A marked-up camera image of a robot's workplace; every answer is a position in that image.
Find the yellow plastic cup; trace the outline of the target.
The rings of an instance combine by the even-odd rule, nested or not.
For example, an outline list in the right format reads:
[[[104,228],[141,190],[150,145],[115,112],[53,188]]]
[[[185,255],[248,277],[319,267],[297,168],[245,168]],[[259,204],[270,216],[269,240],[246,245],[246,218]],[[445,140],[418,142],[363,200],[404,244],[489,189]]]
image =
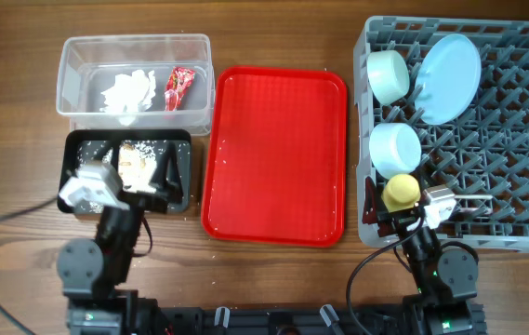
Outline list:
[[[418,181],[409,174],[398,174],[389,179],[381,194],[388,212],[412,208],[420,197]]]

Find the blue bowl with food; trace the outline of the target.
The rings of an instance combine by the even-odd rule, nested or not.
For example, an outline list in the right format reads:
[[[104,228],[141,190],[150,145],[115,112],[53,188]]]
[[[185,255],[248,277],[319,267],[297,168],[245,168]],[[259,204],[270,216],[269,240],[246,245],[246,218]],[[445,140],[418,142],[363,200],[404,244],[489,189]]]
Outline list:
[[[421,160],[419,137],[405,123],[375,126],[370,135],[369,151],[377,173],[386,180],[413,172]]]

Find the mint green bowl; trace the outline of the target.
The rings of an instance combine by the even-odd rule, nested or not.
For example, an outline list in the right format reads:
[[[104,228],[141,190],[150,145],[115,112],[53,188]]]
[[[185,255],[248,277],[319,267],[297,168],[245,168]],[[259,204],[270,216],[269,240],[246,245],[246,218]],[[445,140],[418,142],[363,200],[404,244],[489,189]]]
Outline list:
[[[375,98],[383,105],[392,104],[409,91],[408,68],[403,56],[395,50],[370,53],[367,75]]]

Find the light blue plate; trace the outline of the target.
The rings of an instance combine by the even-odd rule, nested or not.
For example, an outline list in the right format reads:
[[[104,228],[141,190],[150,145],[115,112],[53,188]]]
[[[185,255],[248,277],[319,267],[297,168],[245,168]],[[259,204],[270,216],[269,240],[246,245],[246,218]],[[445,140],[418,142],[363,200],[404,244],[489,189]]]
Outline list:
[[[437,126],[463,114],[480,83],[482,64],[477,47],[463,34],[443,37],[426,55],[417,74],[420,92],[414,105],[421,120]]]

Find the white plastic fork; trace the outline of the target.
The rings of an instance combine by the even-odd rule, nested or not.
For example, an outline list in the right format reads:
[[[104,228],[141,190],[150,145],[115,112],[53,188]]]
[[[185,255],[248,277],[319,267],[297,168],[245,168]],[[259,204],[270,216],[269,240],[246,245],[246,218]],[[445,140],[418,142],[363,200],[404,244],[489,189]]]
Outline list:
[[[474,200],[491,200],[494,197],[490,194],[456,194],[454,196],[456,200],[462,201],[462,200],[468,200],[468,201],[474,201]]]

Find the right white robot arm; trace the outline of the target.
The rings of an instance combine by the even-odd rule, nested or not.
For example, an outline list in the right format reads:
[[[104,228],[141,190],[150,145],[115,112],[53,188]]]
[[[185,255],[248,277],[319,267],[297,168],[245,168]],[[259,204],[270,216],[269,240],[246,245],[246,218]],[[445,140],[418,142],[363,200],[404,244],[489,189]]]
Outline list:
[[[389,211],[388,198],[375,183],[364,183],[362,222],[378,225],[382,236],[396,235],[389,249],[403,249],[404,261],[417,286],[417,294],[403,298],[387,311],[392,320],[384,331],[394,334],[485,334],[483,306],[477,296],[479,256],[461,242],[440,242],[435,229],[450,218],[456,196],[444,185],[423,190],[411,206]]]

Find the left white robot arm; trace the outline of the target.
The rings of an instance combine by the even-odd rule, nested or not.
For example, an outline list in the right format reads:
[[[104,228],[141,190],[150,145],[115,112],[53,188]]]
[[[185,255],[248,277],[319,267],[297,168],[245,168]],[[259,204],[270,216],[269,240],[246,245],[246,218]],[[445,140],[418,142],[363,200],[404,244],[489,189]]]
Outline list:
[[[117,169],[91,161],[77,169],[60,189],[70,207],[82,200],[103,205],[92,239],[77,238],[60,251],[57,270],[68,299],[66,325],[72,334],[171,334],[171,323],[155,299],[141,298],[126,282],[145,212],[167,210],[183,189],[178,149],[168,142],[152,174],[154,194],[127,193]]]

